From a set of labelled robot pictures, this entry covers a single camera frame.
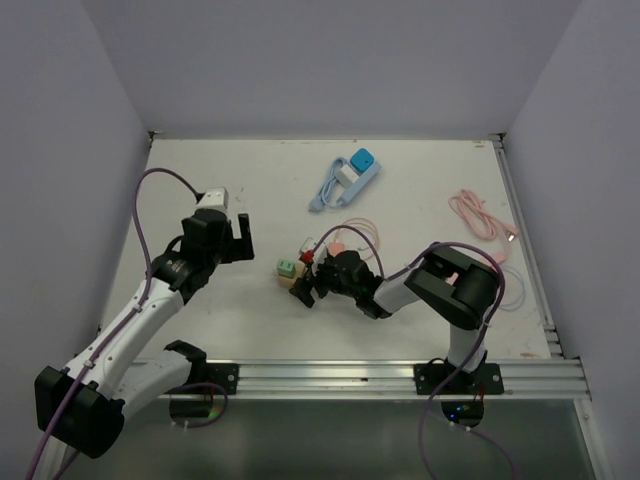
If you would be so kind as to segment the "beige cube socket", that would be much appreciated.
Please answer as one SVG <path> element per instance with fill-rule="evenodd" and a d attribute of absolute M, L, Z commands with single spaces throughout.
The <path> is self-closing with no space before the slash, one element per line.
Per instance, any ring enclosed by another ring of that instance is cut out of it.
<path fill-rule="evenodd" d="M 302 262 L 294 262 L 285 270 L 280 269 L 277 274 L 278 285 L 285 289 L 291 288 L 296 280 L 305 274 L 306 270 L 307 268 Z"/>

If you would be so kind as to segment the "green plug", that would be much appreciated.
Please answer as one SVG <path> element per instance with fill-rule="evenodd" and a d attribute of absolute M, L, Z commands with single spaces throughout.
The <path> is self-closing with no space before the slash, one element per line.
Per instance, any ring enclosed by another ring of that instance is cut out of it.
<path fill-rule="evenodd" d="M 290 260 L 279 259 L 276 264 L 276 272 L 279 277 L 294 278 L 296 276 L 296 264 Z"/>

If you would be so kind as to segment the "pink charger plug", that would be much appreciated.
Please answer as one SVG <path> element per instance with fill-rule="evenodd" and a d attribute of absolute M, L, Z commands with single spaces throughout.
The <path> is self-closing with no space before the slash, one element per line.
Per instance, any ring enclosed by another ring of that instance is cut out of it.
<path fill-rule="evenodd" d="M 331 256 L 337 256 L 345 250 L 345 244 L 342 242 L 330 242 L 327 247 L 327 251 Z"/>

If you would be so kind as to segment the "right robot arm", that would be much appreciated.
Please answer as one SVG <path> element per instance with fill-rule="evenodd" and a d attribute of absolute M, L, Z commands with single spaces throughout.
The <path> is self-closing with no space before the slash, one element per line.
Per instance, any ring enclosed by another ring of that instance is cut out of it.
<path fill-rule="evenodd" d="M 355 250 L 330 253 L 317 261 L 302 254 L 304 273 L 289 293 L 306 307 L 329 293 L 348 297 L 372 319 L 386 319 L 423 302 L 450 325 L 445 379 L 451 389 L 468 392 L 481 380 L 481 364 L 492 316 L 505 293 L 499 264 L 486 252 L 459 242 L 435 242 L 401 271 L 374 274 Z"/>

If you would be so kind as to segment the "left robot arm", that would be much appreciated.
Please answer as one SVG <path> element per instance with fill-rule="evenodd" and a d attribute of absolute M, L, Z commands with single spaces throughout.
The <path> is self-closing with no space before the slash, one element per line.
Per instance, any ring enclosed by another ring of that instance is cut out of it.
<path fill-rule="evenodd" d="M 164 392 L 207 387 L 205 353 L 174 341 L 138 378 L 130 370 L 155 333 L 204 288 L 221 264 L 255 257 L 250 217 L 238 216 L 240 235 L 221 208 L 199 207 L 183 219 L 182 235 L 150 263 L 133 298 L 85 350 L 65 367 L 36 377 L 38 427 L 95 459 L 119 437 L 126 420 Z"/>

